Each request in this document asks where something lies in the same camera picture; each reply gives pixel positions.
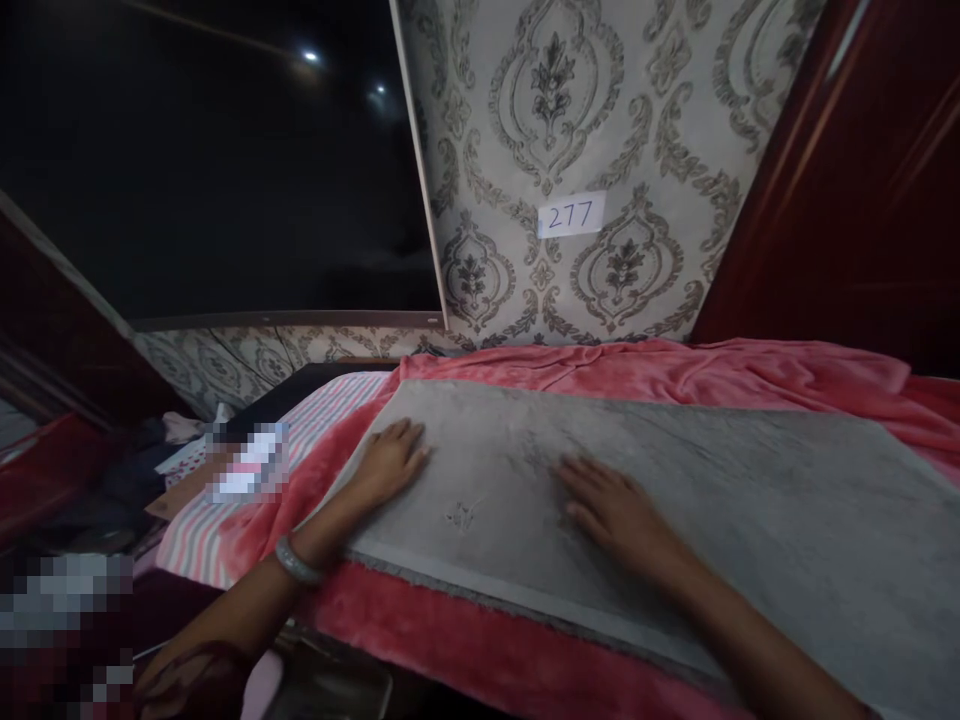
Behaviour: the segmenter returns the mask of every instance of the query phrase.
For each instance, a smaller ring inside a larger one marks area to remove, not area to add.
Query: pink blanket
[[[734,340],[692,348],[650,340],[503,348],[457,359],[416,356],[404,358],[380,395],[327,434],[293,473],[281,502],[251,506],[224,523],[224,557],[233,577],[272,551],[277,538],[321,500],[367,426],[408,378],[848,413],[883,423],[960,485],[960,426],[947,419],[960,418],[960,393],[946,381],[910,386],[909,367],[882,355],[825,343]],[[523,717],[746,716],[640,660],[351,563],[304,611],[322,632]]]

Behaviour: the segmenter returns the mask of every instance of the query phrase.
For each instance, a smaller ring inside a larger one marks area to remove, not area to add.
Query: white label
[[[607,191],[578,193],[541,205],[537,211],[537,235],[563,237],[597,232],[603,227],[603,205]]]

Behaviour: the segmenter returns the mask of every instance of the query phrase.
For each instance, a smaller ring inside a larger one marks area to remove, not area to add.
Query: gray slab
[[[436,449],[351,542],[355,559],[729,690],[657,593],[564,519],[549,467],[589,452],[642,482],[703,559],[865,702],[956,717],[960,493],[879,424],[408,380],[370,432],[404,416]]]

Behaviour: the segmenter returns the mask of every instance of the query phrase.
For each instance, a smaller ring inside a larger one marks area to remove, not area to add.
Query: bracelet
[[[277,547],[274,548],[273,554],[277,556],[277,560],[283,565],[283,569],[290,573],[297,582],[310,587],[317,587],[323,580],[321,572],[307,565],[290,549],[290,540],[286,535],[277,540]]]

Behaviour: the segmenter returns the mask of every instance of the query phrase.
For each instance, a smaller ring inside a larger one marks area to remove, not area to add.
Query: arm
[[[556,472],[574,498],[567,512],[677,604],[759,717],[868,717],[857,698],[693,554],[636,482],[588,458],[564,458]]]
[[[404,419],[373,434],[350,482],[291,535],[290,549],[297,557],[310,567],[325,566],[367,515],[412,482],[428,456],[426,449],[411,452],[422,432],[423,425]],[[306,590],[271,553],[167,643],[147,666],[137,688],[172,660],[209,642],[226,642],[256,660]]]

